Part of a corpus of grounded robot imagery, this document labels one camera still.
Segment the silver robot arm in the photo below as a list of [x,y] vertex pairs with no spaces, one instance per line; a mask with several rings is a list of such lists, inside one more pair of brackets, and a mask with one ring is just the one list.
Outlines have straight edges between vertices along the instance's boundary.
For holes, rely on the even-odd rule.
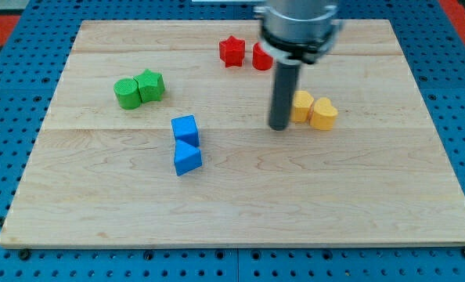
[[338,0],[266,0],[254,7],[261,48],[281,63],[314,64],[337,40],[339,9]]

